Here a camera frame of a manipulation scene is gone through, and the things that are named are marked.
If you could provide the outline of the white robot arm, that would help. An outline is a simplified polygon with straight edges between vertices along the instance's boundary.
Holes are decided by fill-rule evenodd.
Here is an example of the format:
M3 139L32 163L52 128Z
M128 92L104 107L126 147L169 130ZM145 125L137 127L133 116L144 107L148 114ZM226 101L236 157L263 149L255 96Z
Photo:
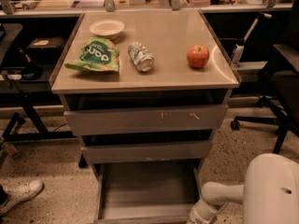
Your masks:
M240 185L205 183L186 224L212 224L228 203L243 206L243 224L299 224L299 164L267 153L250 162Z

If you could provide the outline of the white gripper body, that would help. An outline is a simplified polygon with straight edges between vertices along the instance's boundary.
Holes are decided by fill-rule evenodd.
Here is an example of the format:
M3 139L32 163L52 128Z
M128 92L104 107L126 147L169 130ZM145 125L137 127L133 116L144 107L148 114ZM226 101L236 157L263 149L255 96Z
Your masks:
M224 205L208 204L205 201L198 201L191 209L186 224L214 224L217 215L223 210Z

